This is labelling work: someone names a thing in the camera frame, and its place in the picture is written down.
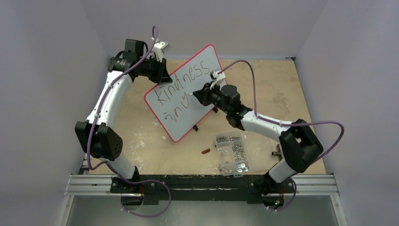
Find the pink framed whiteboard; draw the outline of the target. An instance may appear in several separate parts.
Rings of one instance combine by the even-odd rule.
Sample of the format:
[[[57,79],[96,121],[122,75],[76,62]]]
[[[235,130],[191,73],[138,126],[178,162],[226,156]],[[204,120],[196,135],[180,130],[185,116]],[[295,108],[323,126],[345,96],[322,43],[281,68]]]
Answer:
[[[201,105],[189,93],[211,82],[210,73],[221,68],[215,47],[209,44],[170,73],[171,83],[156,85],[145,93],[146,104],[172,141],[178,142],[212,111],[212,105]]]

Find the red marker cap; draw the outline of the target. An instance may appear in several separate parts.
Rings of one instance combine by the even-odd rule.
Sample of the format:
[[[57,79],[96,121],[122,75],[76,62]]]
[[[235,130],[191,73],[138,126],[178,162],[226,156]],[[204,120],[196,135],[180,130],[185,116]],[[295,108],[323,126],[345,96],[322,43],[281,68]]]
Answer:
[[[208,148],[208,149],[202,151],[201,153],[202,153],[202,154],[206,154],[206,153],[209,153],[209,152],[210,152],[210,148]]]

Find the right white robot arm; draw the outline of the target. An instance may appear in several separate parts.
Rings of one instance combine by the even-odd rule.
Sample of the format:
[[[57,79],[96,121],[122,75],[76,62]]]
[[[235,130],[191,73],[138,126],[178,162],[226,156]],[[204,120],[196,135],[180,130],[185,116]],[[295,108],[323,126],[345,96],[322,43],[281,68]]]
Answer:
[[[295,173],[303,173],[323,153],[323,146],[309,124],[301,119],[282,121],[257,115],[242,104],[236,86],[206,83],[192,95],[203,106],[214,105],[226,113],[229,124],[242,131],[250,131],[279,142],[283,158],[276,163],[264,179],[265,188],[271,192],[282,187],[283,181]]]

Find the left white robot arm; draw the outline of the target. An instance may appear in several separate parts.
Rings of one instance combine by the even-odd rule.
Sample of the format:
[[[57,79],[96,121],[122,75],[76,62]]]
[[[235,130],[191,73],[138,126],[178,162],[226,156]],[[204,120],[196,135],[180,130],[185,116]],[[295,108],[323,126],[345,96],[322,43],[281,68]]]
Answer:
[[[114,130],[117,113],[138,76],[155,84],[172,82],[164,58],[169,48],[168,42],[157,38],[151,46],[127,39],[124,50],[110,58],[106,82],[93,111],[75,124],[75,133],[87,157],[99,159],[110,167],[116,176],[123,178],[122,187],[130,193],[140,188],[140,179],[136,166],[122,153],[122,138]]]

